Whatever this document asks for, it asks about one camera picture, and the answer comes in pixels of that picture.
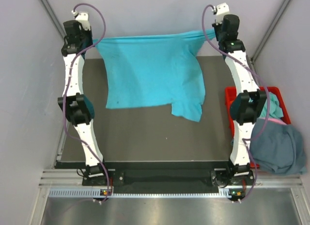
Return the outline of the bright cyan t shirt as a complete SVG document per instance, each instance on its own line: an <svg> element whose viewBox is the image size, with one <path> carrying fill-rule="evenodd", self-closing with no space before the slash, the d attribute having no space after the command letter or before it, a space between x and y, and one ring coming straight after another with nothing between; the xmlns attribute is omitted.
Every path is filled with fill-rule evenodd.
<svg viewBox="0 0 310 225"><path fill-rule="evenodd" d="M96 49L108 79L108 109L171 105L174 116L199 122L205 85L196 58L212 30L104 38Z"/></svg>

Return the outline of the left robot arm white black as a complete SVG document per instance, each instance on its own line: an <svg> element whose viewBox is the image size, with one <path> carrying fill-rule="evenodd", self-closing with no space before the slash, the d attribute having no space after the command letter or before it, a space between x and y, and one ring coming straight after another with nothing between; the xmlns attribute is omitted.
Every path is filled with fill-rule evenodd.
<svg viewBox="0 0 310 225"><path fill-rule="evenodd" d="M65 64L65 84L58 105L62 110L64 131L83 147L83 177L103 185L109 181L110 173L104 166L94 133L94 107L83 92L84 57L86 51L93 47L92 32L77 20L66 21L63 25L66 35L61 53Z"/></svg>

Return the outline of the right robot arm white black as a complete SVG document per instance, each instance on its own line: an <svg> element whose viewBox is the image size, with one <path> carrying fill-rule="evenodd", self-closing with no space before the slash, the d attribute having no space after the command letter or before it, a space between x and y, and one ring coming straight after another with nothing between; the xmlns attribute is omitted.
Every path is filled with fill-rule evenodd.
<svg viewBox="0 0 310 225"><path fill-rule="evenodd" d="M234 137L226 179L231 184L238 184L250 174L251 134L267 99L266 92L260 90L250 72L245 46L238 39L239 24L239 17L230 13L218 16L213 24L220 52L236 88L236 98L229 109Z"/></svg>

